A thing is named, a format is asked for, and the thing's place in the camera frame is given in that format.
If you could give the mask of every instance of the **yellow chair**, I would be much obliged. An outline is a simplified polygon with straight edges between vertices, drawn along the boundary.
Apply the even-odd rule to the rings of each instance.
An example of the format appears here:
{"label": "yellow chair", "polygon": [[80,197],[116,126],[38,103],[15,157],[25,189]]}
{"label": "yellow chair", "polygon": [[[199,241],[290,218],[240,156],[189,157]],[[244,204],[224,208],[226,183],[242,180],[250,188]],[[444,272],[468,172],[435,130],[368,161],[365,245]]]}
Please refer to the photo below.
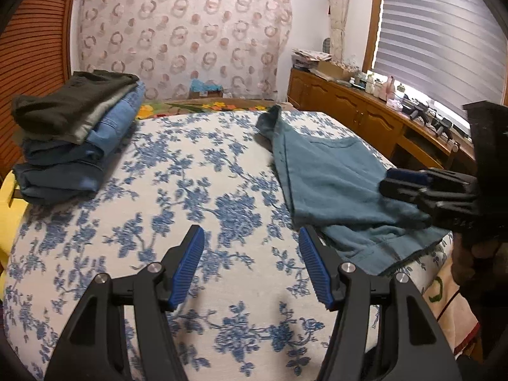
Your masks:
{"label": "yellow chair", "polygon": [[16,238],[25,209],[28,202],[16,197],[16,189],[19,189],[16,183],[14,173],[9,172],[0,188],[0,264],[4,271],[0,275],[0,300],[3,300],[3,286],[5,284],[5,275],[9,254]]}

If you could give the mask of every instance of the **blue gripper pad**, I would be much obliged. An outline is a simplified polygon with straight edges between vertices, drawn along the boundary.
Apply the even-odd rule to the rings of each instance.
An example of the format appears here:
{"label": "blue gripper pad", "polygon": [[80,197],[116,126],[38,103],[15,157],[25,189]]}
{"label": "blue gripper pad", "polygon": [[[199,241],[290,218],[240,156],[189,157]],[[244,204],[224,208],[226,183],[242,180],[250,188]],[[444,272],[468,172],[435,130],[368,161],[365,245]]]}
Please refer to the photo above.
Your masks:
{"label": "blue gripper pad", "polygon": [[325,268],[319,253],[312,243],[307,229],[302,227],[298,235],[298,246],[303,257],[303,262],[307,268],[312,286],[317,295],[317,300],[324,304],[326,309],[330,309],[333,303],[331,292],[331,278]]}
{"label": "blue gripper pad", "polygon": [[388,179],[400,180],[402,182],[416,183],[421,186],[429,186],[430,178],[421,171],[407,169],[388,169],[386,172]]}
{"label": "blue gripper pad", "polygon": [[173,286],[168,301],[173,309],[176,309],[187,297],[192,278],[194,278],[194,274],[196,273],[196,268],[201,259],[204,247],[205,231],[203,228],[198,227],[194,235],[190,238],[187,249],[173,275]]}

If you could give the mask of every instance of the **wooden desk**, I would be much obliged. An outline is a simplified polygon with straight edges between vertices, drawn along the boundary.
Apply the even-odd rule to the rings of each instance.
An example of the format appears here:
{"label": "wooden desk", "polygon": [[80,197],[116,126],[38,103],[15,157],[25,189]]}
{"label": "wooden desk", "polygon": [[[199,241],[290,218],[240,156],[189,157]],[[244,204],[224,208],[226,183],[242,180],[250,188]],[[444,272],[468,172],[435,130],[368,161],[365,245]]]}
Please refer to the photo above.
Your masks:
{"label": "wooden desk", "polygon": [[[462,139],[461,149],[454,153],[454,143],[436,138],[420,119],[412,121],[363,91],[293,69],[288,100],[299,110],[323,111],[340,121],[399,167],[476,170],[472,145],[467,147]],[[460,167],[454,168],[455,160]]]}

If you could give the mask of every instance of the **bed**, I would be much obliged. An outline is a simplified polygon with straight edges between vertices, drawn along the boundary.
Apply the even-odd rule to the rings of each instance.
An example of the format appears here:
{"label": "bed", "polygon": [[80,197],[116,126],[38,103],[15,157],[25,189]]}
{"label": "bed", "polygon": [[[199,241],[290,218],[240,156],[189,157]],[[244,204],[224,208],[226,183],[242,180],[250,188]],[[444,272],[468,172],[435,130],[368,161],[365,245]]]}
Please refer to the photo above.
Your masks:
{"label": "bed", "polygon": [[[4,329],[37,379],[92,277],[135,273],[192,224],[205,230],[205,250],[169,318],[189,380],[316,379],[335,314],[317,301],[298,252],[269,144],[254,127],[260,113],[139,121],[94,198],[29,207],[7,268]],[[284,119],[308,135],[356,136],[322,113],[285,111]],[[450,251],[448,235],[401,269],[423,292]],[[370,315],[367,348],[375,307]],[[131,371],[141,380],[132,309],[125,316]]]}

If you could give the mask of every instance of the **silver bolt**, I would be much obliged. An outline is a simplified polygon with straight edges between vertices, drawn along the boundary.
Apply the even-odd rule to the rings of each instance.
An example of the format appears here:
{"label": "silver bolt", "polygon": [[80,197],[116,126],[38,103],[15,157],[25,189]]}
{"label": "silver bolt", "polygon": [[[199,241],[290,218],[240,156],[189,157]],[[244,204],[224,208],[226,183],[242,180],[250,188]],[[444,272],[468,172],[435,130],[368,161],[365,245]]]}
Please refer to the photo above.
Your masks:
{"label": "silver bolt", "polygon": [[395,279],[397,279],[401,284],[407,284],[410,281],[410,278],[403,272],[399,272],[395,275]]}
{"label": "silver bolt", "polygon": [[352,264],[351,262],[344,262],[340,268],[346,272],[347,274],[350,274],[351,272],[355,272],[356,271],[356,266],[355,264]]}
{"label": "silver bolt", "polygon": [[95,277],[95,282],[97,284],[105,284],[108,280],[108,274],[98,274]]}
{"label": "silver bolt", "polygon": [[161,269],[162,265],[159,262],[154,262],[153,264],[148,265],[148,272],[151,272],[152,274],[160,272]]}

